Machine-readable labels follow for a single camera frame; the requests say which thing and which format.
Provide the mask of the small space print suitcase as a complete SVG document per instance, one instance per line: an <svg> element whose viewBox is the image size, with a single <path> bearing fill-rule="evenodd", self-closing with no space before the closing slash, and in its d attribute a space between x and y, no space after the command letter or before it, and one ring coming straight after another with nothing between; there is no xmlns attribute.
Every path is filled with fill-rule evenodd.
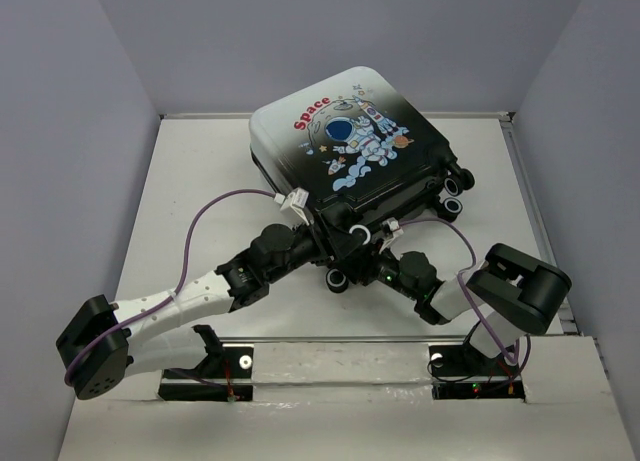
<svg viewBox="0 0 640 461"><path fill-rule="evenodd" d="M281 194L305 189L310 224L366 226L365 250L390 249L381 231L388 218L432 212L454 221L461 194L475 183L447 138L364 66L256 110L249 132L253 161L269 185Z"/></svg>

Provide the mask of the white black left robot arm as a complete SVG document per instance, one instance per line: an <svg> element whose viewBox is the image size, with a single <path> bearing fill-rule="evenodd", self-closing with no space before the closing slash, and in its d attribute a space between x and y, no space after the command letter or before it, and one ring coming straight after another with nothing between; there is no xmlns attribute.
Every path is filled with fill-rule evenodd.
<svg viewBox="0 0 640 461"><path fill-rule="evenodd" d="M175 288L137 299L110 302L94 296L56 341L64 382L79 400L99 397L126 377L146 372L159 342L183 326L199 340L189 348L187 364L209 376L220 367L221 347L200 319L249 307L298 268L341 261L370 242L371 233L362 225L325 236L314 225L271 224L246 249L193 281L181 277Z"/></svg>

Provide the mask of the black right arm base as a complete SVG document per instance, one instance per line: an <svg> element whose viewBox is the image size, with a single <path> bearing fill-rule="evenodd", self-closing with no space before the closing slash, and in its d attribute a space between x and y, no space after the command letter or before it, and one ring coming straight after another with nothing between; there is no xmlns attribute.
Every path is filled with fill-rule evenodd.
<svg viewBox="0 0 640 461"><path fill-rule="evenodd" d="M470 343L468 334L457 343L429 347L426 364L432 381L431 394L436 401L525 400L522 373L531 355L531 340L525 337L524 354L519 342L506 348L508 361L501 351L487 358Z"/></svg>

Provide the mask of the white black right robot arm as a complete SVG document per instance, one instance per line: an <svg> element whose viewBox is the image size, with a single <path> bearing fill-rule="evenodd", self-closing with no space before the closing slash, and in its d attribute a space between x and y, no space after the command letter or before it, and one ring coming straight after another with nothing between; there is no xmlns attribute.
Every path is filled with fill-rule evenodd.
<svg viewBox="0 0 640 461"><path fill-rule="evenodd" d="M546 334L572 288L572 280L559 268L502 243L449 280L439 279L435 266L419 251L396 257L390 249L371 248L345 270L354 283L377 281L409 298L430 325L445 325L473 312L477 327L460 349L462 365L473 373L486 371L520 338Z"/></svg>

